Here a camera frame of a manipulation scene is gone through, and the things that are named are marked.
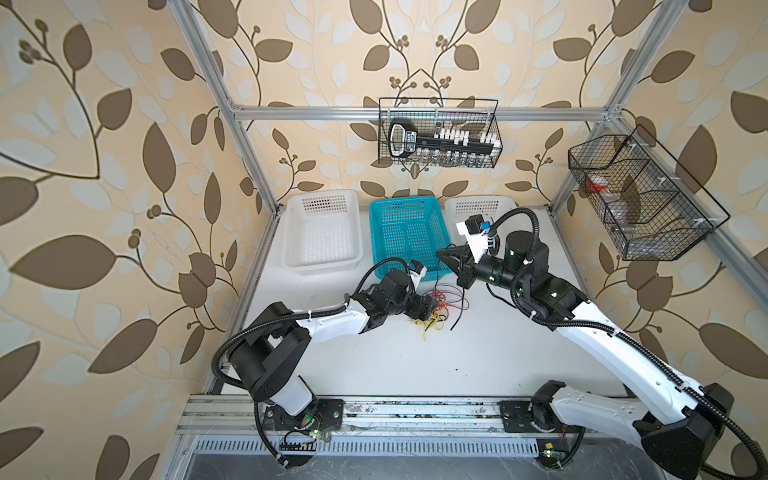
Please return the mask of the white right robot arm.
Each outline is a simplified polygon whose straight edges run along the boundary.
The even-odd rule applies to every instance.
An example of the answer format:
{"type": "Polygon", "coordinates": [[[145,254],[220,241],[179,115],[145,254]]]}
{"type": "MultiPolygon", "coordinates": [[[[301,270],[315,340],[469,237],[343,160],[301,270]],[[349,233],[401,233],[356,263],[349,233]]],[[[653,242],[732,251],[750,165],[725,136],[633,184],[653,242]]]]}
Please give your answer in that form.
{"type": "Polygon", "coordinates": [[[462,289],[483,282],[507,290],[519,313],[581,347],[633,394],[629,399],[606,397],[551,380],[531,399],[539,429],[563,424],[610,435],[642,449],[678,479],[701,473],[729,478],[706,460],[723,432],[730,431],[756,464],[753,478],[766,478],[765,454],[729,416],[732,395],[673,368],[619,328],[584,292],[553,275],[549,247],[540,239],[532,210],[517,207],[494,222],[476,214],[456,228],[465,244],[442,248],[436,256],[462,289]]]}

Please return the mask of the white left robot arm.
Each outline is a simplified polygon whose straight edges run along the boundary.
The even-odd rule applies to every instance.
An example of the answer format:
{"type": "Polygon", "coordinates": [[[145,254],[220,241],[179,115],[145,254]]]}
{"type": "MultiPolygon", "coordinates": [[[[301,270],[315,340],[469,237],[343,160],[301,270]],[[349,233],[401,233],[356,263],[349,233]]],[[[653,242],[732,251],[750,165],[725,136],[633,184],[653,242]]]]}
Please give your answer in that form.
{"type": "Polygon", "coordinates": [[[429,319],[436,301],[417,292],[426,274],[416,260],[390,257],[371,267],[337,306],[294,311],[274,302],[216,350],[212,374],[246,391],[256,404],[276,405],[295,420],[312,416],[316,395],[295,374],[308,347],[372,331],[391,316],[429,319]]]}

